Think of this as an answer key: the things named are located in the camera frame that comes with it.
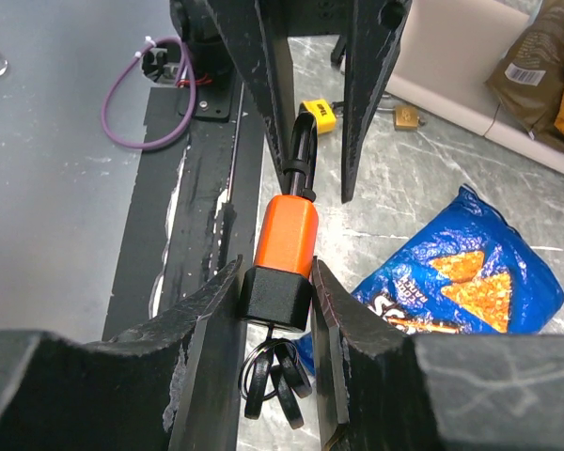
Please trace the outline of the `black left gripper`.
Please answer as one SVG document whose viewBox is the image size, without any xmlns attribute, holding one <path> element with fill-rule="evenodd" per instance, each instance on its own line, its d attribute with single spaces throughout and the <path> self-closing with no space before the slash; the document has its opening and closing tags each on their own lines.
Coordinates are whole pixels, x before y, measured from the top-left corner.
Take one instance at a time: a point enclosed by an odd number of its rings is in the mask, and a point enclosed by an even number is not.
<svg viewBox="0 0 564 451">
<path fill-rule="evenodd" d="M 171 1 L 184 38 L 220 36 L 262 117 L 274 169 L 284 183 L 295 120 L 288 37 L 346 32 L 341 201 L 353 199 L 366 135 L 400 54 L 410 1 Z"/>
</svg>

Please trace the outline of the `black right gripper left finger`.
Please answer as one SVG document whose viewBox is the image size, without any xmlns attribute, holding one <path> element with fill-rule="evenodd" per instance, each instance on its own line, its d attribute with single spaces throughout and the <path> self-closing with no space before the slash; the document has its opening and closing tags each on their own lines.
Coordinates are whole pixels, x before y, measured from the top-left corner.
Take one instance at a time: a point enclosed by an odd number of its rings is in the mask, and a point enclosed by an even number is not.
<svg viewBox="0 0 564 451">
<path fill-rule="evenodd" d="M 0 330 L 0 450 L 232 450 L 242 264 L 105 342 Z"/>
</svg>

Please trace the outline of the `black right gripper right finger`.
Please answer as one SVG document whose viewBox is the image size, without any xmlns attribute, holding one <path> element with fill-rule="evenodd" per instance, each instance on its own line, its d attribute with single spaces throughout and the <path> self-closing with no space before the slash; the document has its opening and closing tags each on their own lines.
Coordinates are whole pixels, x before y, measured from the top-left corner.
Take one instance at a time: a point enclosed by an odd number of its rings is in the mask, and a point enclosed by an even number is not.
<svg viewBox="0 0 564 451">
<path fill-rule="evenodd" d="M 564 450 L 564 335 L 407 335 L 312 280 L 323 449 Z"/>
</svg>

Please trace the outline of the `orange padlock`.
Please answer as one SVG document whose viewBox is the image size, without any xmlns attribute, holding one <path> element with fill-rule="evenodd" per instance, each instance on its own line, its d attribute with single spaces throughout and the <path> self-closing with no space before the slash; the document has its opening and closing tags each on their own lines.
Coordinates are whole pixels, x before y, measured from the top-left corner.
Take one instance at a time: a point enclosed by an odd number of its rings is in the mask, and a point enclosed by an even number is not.
<svg viewBox="0 0 564 451">
<path fill-rule="evenodd" d="M 267 205 L 253 266 L 244 275 L 238 313 L 246 321 L 295 333 L 306 329 L 319 225 L 317 142 L 316 118 L 304 111 L 294 122 L 282 193 Z"/>
</svg>

